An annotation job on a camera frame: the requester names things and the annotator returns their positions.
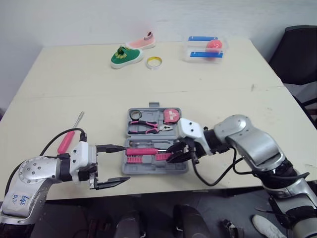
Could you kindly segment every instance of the pink shoe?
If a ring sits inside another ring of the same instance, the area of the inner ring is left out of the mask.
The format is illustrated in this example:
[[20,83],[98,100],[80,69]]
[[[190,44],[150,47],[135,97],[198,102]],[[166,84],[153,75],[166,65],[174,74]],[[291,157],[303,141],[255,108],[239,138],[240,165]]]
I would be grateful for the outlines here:
[[155,46],[153,33],[150,31],[147,36],[137,41],[125,43],[126,47],[131,49],[148,49]]

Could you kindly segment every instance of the white sneaker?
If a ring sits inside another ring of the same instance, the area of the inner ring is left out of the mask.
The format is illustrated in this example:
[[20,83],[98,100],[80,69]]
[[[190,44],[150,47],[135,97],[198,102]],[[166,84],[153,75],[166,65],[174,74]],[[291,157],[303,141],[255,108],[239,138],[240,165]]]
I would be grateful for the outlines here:
[[272,222],[260,215],[254,215],[252,217],[252,223],[258,232],[268,238],[286,238]]

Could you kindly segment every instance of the gray tool case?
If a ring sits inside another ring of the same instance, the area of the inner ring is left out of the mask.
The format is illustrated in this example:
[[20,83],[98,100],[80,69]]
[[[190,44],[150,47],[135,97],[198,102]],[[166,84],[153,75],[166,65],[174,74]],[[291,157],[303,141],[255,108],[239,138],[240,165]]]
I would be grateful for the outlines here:
[[[166,150],[177,141],[176,123],[168,124],[173,129],[160,131],[157,134],[129,134],[129,131],[145,131],[149,128],[143,125],[131,125],[130,112],[138,110],[142,113],[139,120],[157,122],[159,125],[164,123],[164,110],[175,109],[181,117],[179,108],[160,108],[158,102],[150,102],[149,108],[131,108],[127,115],[127,139],[124,146],[128,148],[158,148]],[[168,163],[166,160],[159,160],[157,155],[134,155],[127,156],[123,153],[122,172],[126,175],[132,174],[183,174],[188,171],[187,161],[183,163]]]

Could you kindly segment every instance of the green shoe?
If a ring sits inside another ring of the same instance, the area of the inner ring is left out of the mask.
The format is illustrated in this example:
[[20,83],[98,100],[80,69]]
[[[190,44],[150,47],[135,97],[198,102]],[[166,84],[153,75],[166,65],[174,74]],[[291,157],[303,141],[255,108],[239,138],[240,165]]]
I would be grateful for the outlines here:
[[122,68],[131,63],[137,63],[143,59],[142,50],[133,50],[120,46],[111,58],[111,67]]

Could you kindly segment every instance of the pliers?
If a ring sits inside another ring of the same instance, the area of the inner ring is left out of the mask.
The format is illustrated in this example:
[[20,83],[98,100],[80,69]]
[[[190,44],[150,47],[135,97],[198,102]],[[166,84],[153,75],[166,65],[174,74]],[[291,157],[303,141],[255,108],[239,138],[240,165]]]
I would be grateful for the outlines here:
[[134,120],[130,121],[129,125],[143,125],[143,126],[149,126],[151,129],[149,130],[144,130],[144,131],[135,131],[135,130],[130,130],[128,131],[129,134],[135,135],[135,134],[158,134],[160,131],[168,131],[168,130],[173,130],[173,127],[170,125],[159,125],[156,121],[145,121],[145,120]]

